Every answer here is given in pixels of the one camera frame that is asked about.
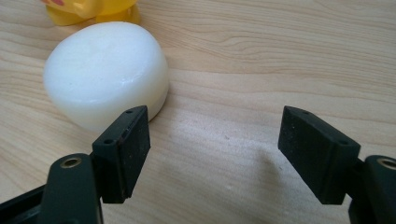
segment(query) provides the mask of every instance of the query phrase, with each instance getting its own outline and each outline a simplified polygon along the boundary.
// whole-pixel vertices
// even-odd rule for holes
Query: wooden surface
[[[141,0],[141,25],[170,66],[132,199],[106,223],[348,223],[322,206],[277,149],[284,105],[309,110],[396,158],[396,3]],[[43,83],[56,27],[39,1],[0,0],[0,203],[46,182],[98,133],[71,123]]]

